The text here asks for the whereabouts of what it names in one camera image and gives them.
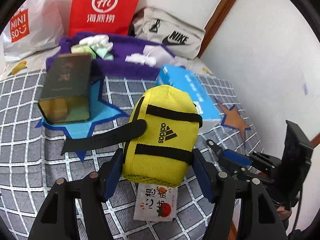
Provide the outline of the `person's right hand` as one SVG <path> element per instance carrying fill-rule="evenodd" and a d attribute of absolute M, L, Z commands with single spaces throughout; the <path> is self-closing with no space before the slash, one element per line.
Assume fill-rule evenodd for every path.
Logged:
<path fill-rule="evenodd" d="M 281 221 L 288 220 L 292 215 L 292 209 L 288 206 L 279 206 L 277 213 Z"/>

